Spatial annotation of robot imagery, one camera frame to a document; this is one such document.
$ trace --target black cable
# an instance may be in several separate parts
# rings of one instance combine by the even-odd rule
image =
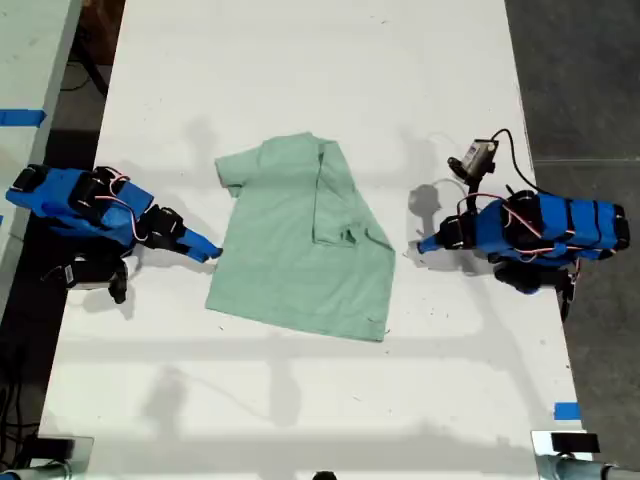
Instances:
[[[72,62],[67,62],[67,66],[69,66],[69,67],[77,67],[78,65],[75,65]],[[75,87],[70,87],[70,88],[60,88],[60,91],[61,92],[75,92],[76,90],[80,90],[81,88],[83,88],[90,81],[91,81],[91,77],[87,73],[87,78],[85,78],[84,81],[81,84],[76,85]]]
[[[16,377],[18,382],[18,389],[16,391],[16,423],[17,423],[17,432],[16,432],[16,448],[13,454],[13,462],[11,463],[12,468],[16,466],[16,458],[18,457],[18,448],[22,445],[22,410],[20,408],[20,402],[22,400],[22,366],[24,365],[25,353],[24,348],[22,346],[18,347],[18,350],[15,354],[15,363],[16,363]]]
[[[495,140],[496,137],[501,133],[506,133],[509,137],[509,144],[511,146],[511,160],[513,161],[513,168],[515,168],[516,172],[518,173],[518,175],[520,175],[520,178],[524,181],[524,183],[526,183],[531,188],[537,190],[540,193],[546,193],[547,195],[552,195],[551,193],[541,189],[540,187],[538,187],[537,185],[529,181],[529,179],[525,177],[523,173],[520,171],[520,167],[518,167],[518,162],[516,161],[516,148],[513,142],[513,135],[511,135],[511,131],[508,128],[501,128],[500,130],[498,130],[496,133],[493,134],[493,136],[491,137],[491,140]]]
[[[77,85],[77,86],[71,87],[71,88],[61,88],[60,91],[61,92],[75,92],[76,90],[80,90],[81,88],[86,86],[87,83],[89,83],[90,81],[91,81],[91,77],[89,77],[87,75],[87,78],[85,78],[84,82],[82,82],[80,85]]]
[[[0,417],[0,460],[2,460],[7,450],[7,415],[13,398],[15,382],[13,381],[13,375],[11,375],[11,369],[4,359],[0,359],[0,368],[4,370],[7,381],[9,382],[9,393],[6,396],[2,416]]]

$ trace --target t-shirt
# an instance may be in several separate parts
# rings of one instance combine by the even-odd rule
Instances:
[[[238,198],[207,308],[382,341],[395,253],[334,141],[276,137],[216,160]]]

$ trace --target white table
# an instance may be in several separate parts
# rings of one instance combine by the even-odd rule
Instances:
[[[90,478],[537,478],[530,431],[580,428],[552,417],[575,400],[554,293],[521,295],[471,254],[402,256],[423,228],[409,193],[435,184],[439,224],[461,197],[439,182],[447,157],[504,126],[532,175],[502,0],[129,0],[97,164],[223,243],[215,157],[338,140],[398,252],[390,332],[205,310],[213,267],[148,251],[122,307],[69,295],[41,433],[94,437]],[[497,163],[484,190],[522,186],[506,144]]]
[[[81,0],[0,1],[0,109],[44,110],[40,128],[0,127],[0,318],[22,251],[28,212],[4,198],[20,171],[42,163]]]

